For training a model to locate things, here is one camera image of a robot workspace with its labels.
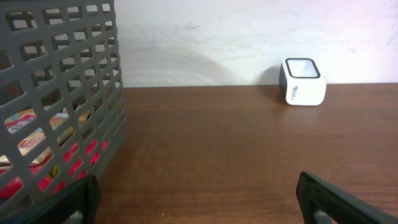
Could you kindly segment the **yellow wet wipes pack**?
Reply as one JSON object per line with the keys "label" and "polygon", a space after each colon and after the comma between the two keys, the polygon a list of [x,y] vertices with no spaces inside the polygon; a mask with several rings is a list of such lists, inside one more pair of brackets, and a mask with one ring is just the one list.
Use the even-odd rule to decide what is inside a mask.
{"label": "yellow wet wipes pack", "polygon": [[[36,118],[36,114],[33,109],[28,109],[20,111],[11,117],[7,118],[4,122],[8,131],[13,134],[18,130],[22,129],[25,125]],[[66,108],[62,109],[56,115],[50,119],[50,125],[53,129],[56,129],[62,123],[64,123],[69,118],[69,114]],[[63,144],[71,135],[73,128],[70,126],[57,138],[59,145]],[[17,146],[20,153],[24,156],[39,143],[45,139],[45,134],[42,128],[37,128],[35,131],[30,133],[26,138],[24,138]],[[46,148],[36,159],[34,159],[30,164],[36,165],[44,161],[44,159],[51,153],[50,148]]]}

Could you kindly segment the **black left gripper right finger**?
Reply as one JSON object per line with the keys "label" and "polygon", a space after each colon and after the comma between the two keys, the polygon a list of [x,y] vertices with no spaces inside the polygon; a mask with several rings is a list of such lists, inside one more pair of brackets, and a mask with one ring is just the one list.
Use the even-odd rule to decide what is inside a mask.
{"label": "black left gripper right finger", "polygon": [[307,171],[300,173],[296,196],[305,224],[397,223],[396,217]]}

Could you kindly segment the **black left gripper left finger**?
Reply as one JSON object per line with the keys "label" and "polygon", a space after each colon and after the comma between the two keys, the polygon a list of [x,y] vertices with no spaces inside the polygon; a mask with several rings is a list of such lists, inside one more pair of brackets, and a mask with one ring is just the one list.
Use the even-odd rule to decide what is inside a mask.
{"label": "black left gripper left finger", "polygon": [[1,223],[64,223],[75,212],[82,215],[80,223],[93,223],[100,200],[98,180],[89,174]]}

